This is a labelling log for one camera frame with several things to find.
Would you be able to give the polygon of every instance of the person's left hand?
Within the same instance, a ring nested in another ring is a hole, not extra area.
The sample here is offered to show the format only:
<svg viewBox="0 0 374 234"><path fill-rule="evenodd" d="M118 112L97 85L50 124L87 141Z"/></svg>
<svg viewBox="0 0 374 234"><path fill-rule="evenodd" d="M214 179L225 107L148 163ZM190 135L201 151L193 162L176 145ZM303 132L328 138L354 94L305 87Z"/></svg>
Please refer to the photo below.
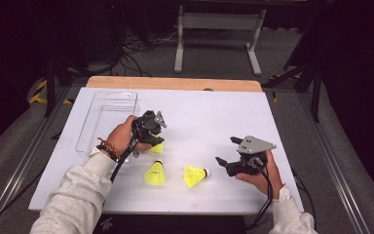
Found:
<svg viewBox="0 0 374 234"><path fill-rule="evenodd" d="M115 150L121 155L129 146L131 140L131 123L137 117L130 115L126 122L118 125L108 136L107 141L114 144ZM139 151L147 151L151 149L151 144L138 143L136 149Z"/></svg>

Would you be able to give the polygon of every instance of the white sleeve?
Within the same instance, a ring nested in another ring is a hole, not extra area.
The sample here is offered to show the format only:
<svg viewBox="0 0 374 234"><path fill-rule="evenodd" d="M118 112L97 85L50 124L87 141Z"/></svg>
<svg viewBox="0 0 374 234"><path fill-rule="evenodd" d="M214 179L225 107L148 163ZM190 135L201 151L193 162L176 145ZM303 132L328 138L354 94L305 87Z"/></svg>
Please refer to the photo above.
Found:
<svg viewBox="0 0 374 234"><path fill-rule="evenodd" d="M272 211L275 226L269 232L270 234L317 233L314 229L314 218L309 213L299 212L286 186L280 190L279 201L272 203Z"/></svg>
<svg viewBox="0 0 374 234"><path fill-rule="evenodd" d="M84 165L70 168L48 197L30 233L93 233L111 189L115 162L96 150Z"/></svg>

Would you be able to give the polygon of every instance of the yellow shuttlecock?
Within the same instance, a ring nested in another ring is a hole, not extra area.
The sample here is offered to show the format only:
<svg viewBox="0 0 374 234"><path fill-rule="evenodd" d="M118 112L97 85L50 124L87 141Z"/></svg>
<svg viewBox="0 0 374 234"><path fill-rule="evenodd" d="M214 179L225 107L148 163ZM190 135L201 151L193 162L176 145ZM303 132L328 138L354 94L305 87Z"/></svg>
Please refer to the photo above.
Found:
<svg viewBox="0 0 374 234"><path fill-rule="evenodd" d="M193 187L205 177L209 176L209 170L193 167L184 168L184 181L188 187Z"/></svg>
<svg viewBox="0 0 374 234"><path fill-rule="evenodd" d="M156 146L152 147L150 149L150 152L153 152L153 153L163 153L163 148L164 148L163 144L159 143Z"/></svg>
<svg viewBox="0 0 374 234"><path fill-rule="evenodd" d="M163 162L157 160L144 174L144 180L151 185L162 185L166 181L163 170Z"/></svg>

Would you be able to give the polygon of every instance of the hand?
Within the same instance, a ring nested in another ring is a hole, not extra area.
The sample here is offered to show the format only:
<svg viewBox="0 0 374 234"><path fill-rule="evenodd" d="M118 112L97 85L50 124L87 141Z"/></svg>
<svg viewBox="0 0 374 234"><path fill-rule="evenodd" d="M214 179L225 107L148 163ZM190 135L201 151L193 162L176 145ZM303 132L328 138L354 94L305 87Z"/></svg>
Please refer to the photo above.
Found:
<svg viewBox="0 0 374 234"><path fill-rule="evenodd" d="M273 186L273 199L279 198L279 191L283 187L281 183L281 174L279 173L278 166L275 163L275 159L273 158L273 154L271 150L266 151L267 156L267 164L266 168L263 170L266 175L268 175L270 182ZM248 174L237 174L236 179L242 180L244 182L248 182L256 186L256 188L267 195L267 188L268 184L266 178L263 175L248 175Z"/></svg>
<svg viewBox="0 0 374 234"><path fill-rule="evenodd" d="M107 141L114 144L114 148L121 155L129 146L131 140L131 123L137 117L130 115L126 122L118 125L108 136ZM151 148L151 144L138 143L136 149L139 151L146 151Z"/></svg>

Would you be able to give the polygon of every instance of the white metal stand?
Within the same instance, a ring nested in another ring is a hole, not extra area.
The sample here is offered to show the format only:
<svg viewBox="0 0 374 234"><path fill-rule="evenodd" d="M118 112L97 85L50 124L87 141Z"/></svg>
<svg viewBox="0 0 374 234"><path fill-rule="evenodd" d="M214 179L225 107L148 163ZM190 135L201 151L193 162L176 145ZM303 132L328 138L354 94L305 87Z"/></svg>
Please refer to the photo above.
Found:
<svg viewBox="0 0 374 234"><path fill-rule="evenodd" d="M175 55L174 72L180 73L182 71L184 28L209 28L251 30L250 42L246 43L245 46L254 75L261 75L262 72L254 53L254 48L256 47L257 39L263 26L265 14L266 10L260 11L259 15L184 13L183 6L180 6L178 10L178 45Z"/></svg>

